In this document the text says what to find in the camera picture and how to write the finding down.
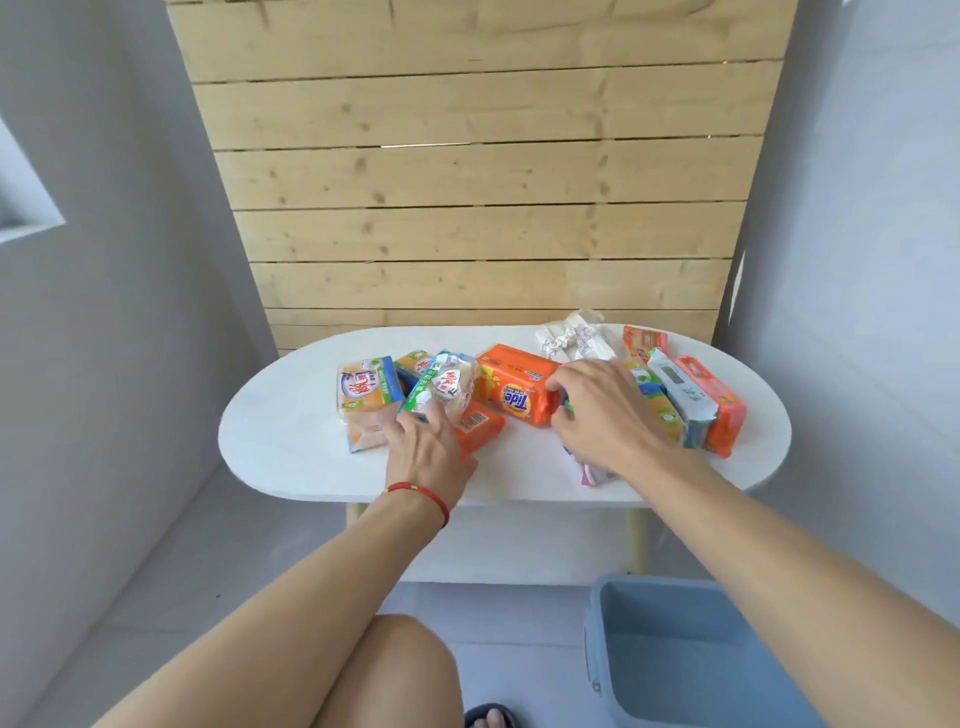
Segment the white tabletop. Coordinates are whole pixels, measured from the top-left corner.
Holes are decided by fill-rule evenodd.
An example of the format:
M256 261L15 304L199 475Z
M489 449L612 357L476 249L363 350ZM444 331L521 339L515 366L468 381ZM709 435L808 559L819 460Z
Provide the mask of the white tabletop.
M607 325L612 337L620 327ZM370 502L384 487L385 448L350 454L336 412L340 364L416 349L479 354L493 344L537 350L536 327L365 328L323 339L271 364L236 394L220 423L220 451L243 482L293 500ZM733 456L708 455L741 490L777 470L790 447L790 420L777 394L755 372L695 339L670 333L671 356L689 354L747 404L747 421ZM643 507L623 482L599 488L580 483L579 470L549 428L507 417L500 436L477 453L480 467L462 504L503 501Z

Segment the black sandal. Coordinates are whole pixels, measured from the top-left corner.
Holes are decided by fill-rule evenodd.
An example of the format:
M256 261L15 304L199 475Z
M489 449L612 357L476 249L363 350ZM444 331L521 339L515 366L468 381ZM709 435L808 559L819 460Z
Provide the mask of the black sandal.
M503 721L507 724L507 728L520 728L520 721L516 719L516 716L510 712L510 709L500 705L499 703L487 703L486 705L478 705L476 708L468 710L464 714L464 728L473 728L473 723L475 723L480 718L487 717L493 708L496 708L500 713L503 714Z

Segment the wood panel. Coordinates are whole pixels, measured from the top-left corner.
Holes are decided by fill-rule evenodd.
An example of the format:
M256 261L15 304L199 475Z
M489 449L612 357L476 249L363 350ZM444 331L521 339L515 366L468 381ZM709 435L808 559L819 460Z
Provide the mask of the wood panel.
M253 263L270 308L715 308L728 260Z
M743 203L256 210L251 261L730 257Z
M234 209L746 200L760 137L220 152Z
M385 326L512 326L560 321L563 309L370 309L370 308L268 308L277 345L318 341L354 328ZM709 342L716 325L715 310L603 310L607 321L665 328Z
M796 0L284 0L168 10L194 82L778 59Z
M216 150L763 133L779 61L198 85Z

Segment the blue bin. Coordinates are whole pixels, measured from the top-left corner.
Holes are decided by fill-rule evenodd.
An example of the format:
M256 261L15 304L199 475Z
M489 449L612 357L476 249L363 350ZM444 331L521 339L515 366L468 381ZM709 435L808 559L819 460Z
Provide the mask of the blue bin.
M622 728L826 728L716 582L600 579L585 642Z

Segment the forearm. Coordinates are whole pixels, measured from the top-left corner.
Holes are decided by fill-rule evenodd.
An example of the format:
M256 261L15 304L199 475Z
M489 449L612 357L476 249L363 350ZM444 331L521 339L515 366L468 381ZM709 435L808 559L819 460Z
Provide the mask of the forearm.
M384 598L443 523L392 493L185 649L100 728L309 725Z
M710 469L631 480L834 728L960 715L945 621Z

